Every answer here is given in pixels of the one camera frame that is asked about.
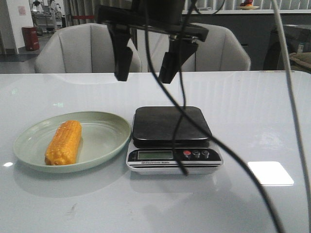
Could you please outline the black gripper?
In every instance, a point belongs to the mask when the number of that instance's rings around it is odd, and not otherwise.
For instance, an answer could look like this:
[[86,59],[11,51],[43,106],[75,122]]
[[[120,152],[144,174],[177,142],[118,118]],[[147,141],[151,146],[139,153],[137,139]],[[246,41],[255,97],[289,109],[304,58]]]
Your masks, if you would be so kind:
[[196,53],[198,44],[195,40],[205,41],[208,29],[191,25],[182,18],[184,0],[133,0],[129,9],[98,5],[95,21],[108,27],[112,41],[115,77],[118,81],[127,81],[133,51],[128,47],[131,38],[130,29],[176,35],[186,38],[179,40],[162,36],[158,45],[159,79],[169,84],[180,71],[182,65]]

